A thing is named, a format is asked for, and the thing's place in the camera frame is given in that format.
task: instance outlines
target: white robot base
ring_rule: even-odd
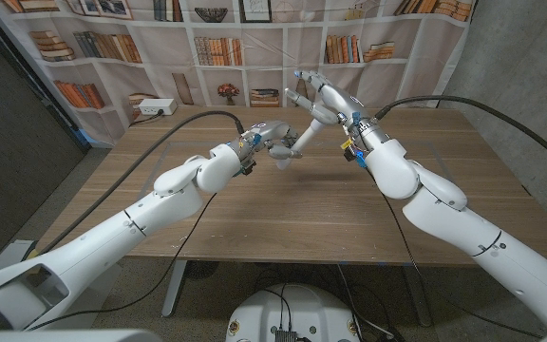
[[[280,294],[283,286],[274,285],[268,290]],[[286,284],[283,296],[290,306],[291,329],[289,310],[286,304],[282,304],[281,298],[259,291],[234,311],[227,326],[225,341],[277,342],[295,341],[298,338],[308,341],[358,342],[351,310],[334,295],[310,285]],[[279,332],[280,310],[282,332]],[[286,333],[288,331],[296,333],[294,338],[290,337],[291,333]]]

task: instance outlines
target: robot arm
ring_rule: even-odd
[[[274,142],[280,139],[283,145]],[[195,214],[202,206],[198,189],[216,193],[232,177],[248,175],[263,148],[274,158],[299,158],[290,149],[296,139],[287,123],[258,123],[210,150],[210,159],[194,156],[163,173],[153,192],[68,244],[0,270],[0,330],[25,330],[66,314],[90,283],[146,237]]]
[[[406,160],[400,143],[390,139],[376,120],[363,116],[358,100],[316,72],[295,75],[310,82],[324,103],[338,111],[349,136],[346,156],[358,159],[386,196],[410,199],[403,213],[411,223],[467,253],[547,325],[546,258],[471,211],[455,184]],[[296,101],[294,94],[290,97]]]

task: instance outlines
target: printed backdrop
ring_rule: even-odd
[[[0,0],[12,41],[107,145],[144,98],[208,106],[229,97],[259,110],[293,105],[288,87],[319,101],[298,68],[370,107],[441,94],[471,10],[469,0]]]

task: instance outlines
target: table leg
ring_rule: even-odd
[[[177,299],[180,295],[180,285],[182,284],[182,277],[185,273],[185,267],[187,266],[187,260],[177,260],[172,266],[172,275],[170,276],[170,283],[168,284],[168,292],[166,293],[166,299],[163,301],[163,308],[161,309],[161,315],[169,317],[175,309]]]
[[[419,277],[417,270],[413,267],[403,267],[405,273],[405,282],[410,293],[410,297],[413,299],[413,306],[415,308],[415,314],[417,314],[417,321],[422,327],[432,326],[432,315],[429,310],[429,304],[425,297],[425,289],[422,279]]]

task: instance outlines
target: wooden table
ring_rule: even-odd
[[[236,114],[245,128],[278,119],[302,132],[311,121],[300,108],[221,109]],[[130,128],[44,234],[38,248],[77,218],[166,130],[203,110],[180,108],[172,117]],[[472,210],[547,257],[547,214],[459,111],[395,109],[381,126],[403,144],[409,159],[457,183]],[[229,118],[211,117],[188,124],[152,153],[64,242],[144,196],[164,171],[196,154],[208,156],[210,148],[236,134]],[[236,177],[218,194],[180,258],[408,263],[401,235],[379,191],[365,170],[344,159],[339,147],[344,140],[340,126],[327,127],[305,150],[305,157],[293,161],[285,171],[278,170],[266,153],[257,154],[254,172]],[[394,200],[392,205],[420,265],[473,264],[459,249],[409,223],[401,211],[405,203]],[[130,256],[173,256],[196,218],[194,215],[158,231]]]

